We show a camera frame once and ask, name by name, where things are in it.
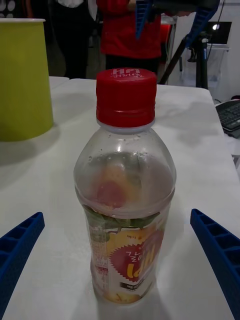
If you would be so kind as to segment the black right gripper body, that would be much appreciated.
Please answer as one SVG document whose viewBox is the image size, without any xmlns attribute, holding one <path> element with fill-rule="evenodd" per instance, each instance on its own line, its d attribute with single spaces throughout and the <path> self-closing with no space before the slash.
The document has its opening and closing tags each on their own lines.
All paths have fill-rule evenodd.
<svg viewBox="0 0 240 320">
<path fill-rule="evenodd" d="M 200 9 L 216 10 L 219 0 L 154 0 L 153 5 L 164 12 L 187 11 L 196 12 Z"/>
</svg>

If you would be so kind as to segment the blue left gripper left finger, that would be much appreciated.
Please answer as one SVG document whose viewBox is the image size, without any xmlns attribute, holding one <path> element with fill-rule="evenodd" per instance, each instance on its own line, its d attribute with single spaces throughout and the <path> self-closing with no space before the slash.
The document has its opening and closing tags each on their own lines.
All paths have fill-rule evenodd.
<svg viewBox="0 0 240 320">
<path fill-rule="evenodd" d="M 0 238 L 0 319 L 44 227 L 43 213 L 37 212 Z"/>
</svg>

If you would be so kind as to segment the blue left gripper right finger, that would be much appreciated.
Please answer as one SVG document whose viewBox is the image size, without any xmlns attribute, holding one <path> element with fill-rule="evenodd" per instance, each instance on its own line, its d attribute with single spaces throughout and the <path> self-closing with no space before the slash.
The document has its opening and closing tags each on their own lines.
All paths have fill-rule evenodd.
<svg viewBox="0 0 240 320">
<path fill-rule="evenodd" d="M 233 318 L 240 318 L 240 239 L 194 208 L 190 225 L 211 265 Z"/>
</svg>

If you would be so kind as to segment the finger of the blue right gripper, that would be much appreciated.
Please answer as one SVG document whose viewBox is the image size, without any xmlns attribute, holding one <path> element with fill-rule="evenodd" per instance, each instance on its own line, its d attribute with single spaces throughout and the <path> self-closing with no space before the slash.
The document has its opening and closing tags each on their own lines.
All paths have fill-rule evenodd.
<svg viewBox="0 0 240 320">
<path fill-rule="evenodd" d="M 135 36 L 141 37 L 143 28 L 153 7 L 152 0 L 137 0 L 135 5 Z"/>
<path fill-rule="evenodd" d="M 204 29 L 208 21 L 214 16 L 218 9 L 218 6 L 213 8 L 198 6 L 196 9 L 195 18 L 193 20 L 190 32 L 185 37 L 185 48 L 189 48 L 195 38 Z"/>
</svg>

